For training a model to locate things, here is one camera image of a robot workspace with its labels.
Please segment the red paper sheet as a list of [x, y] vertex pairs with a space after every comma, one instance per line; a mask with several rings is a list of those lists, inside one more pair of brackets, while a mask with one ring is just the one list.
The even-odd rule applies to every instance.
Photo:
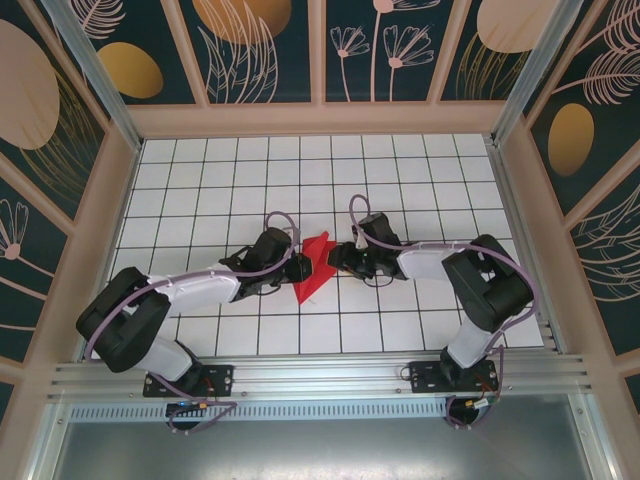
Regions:
[[303, 240], [301, 253], [311, 261], [311, 273], [304, 281], [294, 285], [299, 305], [306, 302], [335, 274], [336, 269], [328, 263], [328, 256], [336, 245], [327, 231]]

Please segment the grey metal sheet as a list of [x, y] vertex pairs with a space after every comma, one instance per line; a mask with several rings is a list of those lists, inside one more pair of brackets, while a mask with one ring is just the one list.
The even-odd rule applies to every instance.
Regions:
[[235, 418], [190, 436], [158, 421], [49, 411], [19, 480], [630, 480], [589, 395], [505, 397], [487, 420]]

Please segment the aluminium mounting rail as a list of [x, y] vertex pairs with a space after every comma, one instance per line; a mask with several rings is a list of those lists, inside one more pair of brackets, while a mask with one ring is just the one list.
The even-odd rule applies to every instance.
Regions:
[[[205, 357], [205, 364], [234, 367], [233, 400], [318, 400], [408, 397], [404, 379], [412, 361], [437, 361], [433, 352]], [[142, 402], [145, 373], [113, 373], [100, 363], [56, 366], [47, 386], [55, 403]], [[504, 354], [506, 395], [574, 394], [595, 381], [579, 355], [533, 349]]]

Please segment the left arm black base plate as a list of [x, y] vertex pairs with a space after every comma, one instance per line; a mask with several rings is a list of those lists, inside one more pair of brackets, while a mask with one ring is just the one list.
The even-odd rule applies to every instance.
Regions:
[[[198, 398], [220, 398], [231, 395], [234, 381], [233, 365], [195, 365], [191, 367], [179, 380], [169, 384]], [[151, 374], [145, 376], [142, 395], [145, 398], [177, 398], [173, 390], [167, 389]]]

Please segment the aluminium side rail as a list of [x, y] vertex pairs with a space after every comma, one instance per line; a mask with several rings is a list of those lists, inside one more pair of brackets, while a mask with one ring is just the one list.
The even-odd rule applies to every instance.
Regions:
[[488, 158], [500, 193], [505, 215], [510, 227], [519, 264], [527, 271], [537, 288], [537, 313], [505, 333], [509, 347], [533, 348], [540, 338], [545, 350], [558, 354], [567, 352], [566, 342], [559, 329], [554, 307], [549, 296], [541, 265], [536, 254], [530, 229], [520, 205], [515, 185], [500, 149], [487, 146]]

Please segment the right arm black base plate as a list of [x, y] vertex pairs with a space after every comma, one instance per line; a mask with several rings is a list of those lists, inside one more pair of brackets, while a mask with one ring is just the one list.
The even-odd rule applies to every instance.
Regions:
[[408, 367], [413, 393], [481, 392], [484, 387], [496, 391], [499, 387], [496, 365], [491, 360], [482, 360], [469, 369], [440, 361], [415, 361]]

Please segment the aluminium corner post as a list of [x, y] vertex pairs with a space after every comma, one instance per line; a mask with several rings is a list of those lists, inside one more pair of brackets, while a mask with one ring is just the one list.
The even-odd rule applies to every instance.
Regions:
[[484, 136], [487, 147], [497, 148], [513, 130], [527, 102], [557, 55], [579, 15], [584, 0], [559, 0], [519, 74], [492, 131]]
[[71, 7], [63, 0], [41, 0], [41, 3], [53, 24], [59, 29], [74, 58], [83, 68], [88, 81], [93, 85], [127, 144], [138, 154], [141, 150], [142, 137], [120, 93], [98, 58], [96, 50], [77, 22]]

